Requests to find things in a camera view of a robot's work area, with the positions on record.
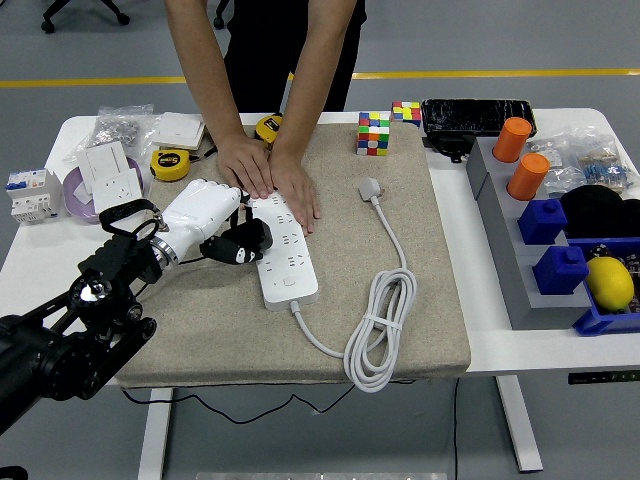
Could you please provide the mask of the person's right hand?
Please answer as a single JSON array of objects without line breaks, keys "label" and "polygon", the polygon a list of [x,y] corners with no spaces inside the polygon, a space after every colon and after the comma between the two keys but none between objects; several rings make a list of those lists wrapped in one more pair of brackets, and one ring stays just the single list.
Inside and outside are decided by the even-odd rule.
[{"label": "person's right hand", "polygon": [[245,134],[232,134],[216,140],[217,167],[227,184],[238,187],[252,198],[267,198],[273,181],[264,145]]}]

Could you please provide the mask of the person's left hand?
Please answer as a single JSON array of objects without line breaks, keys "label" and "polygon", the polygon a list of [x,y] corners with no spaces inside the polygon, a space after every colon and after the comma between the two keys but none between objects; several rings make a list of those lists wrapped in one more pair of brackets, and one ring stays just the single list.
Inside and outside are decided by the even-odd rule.
[{"label": "person's left hand", "polygon": [[274,149],[269,165],[274,187],[286,200],[303,234],[312,234],[321,211],[315,185],[302,166],[302,158]]}]

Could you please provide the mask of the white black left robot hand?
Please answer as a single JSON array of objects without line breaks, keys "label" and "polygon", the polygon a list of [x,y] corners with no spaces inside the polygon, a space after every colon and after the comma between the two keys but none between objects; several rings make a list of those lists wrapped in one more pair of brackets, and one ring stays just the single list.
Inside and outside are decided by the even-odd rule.
[{"label": "white black left robot hand", "polygon": [[185,261],[198,246],[203,257],[241,265],[263,258],[272,245],[269,226],[252,213],[238,222],[238,209],[248,196],[236,187],[197,179],[164,210],[165,229],[152,240],[156,258],[168,268]]}]

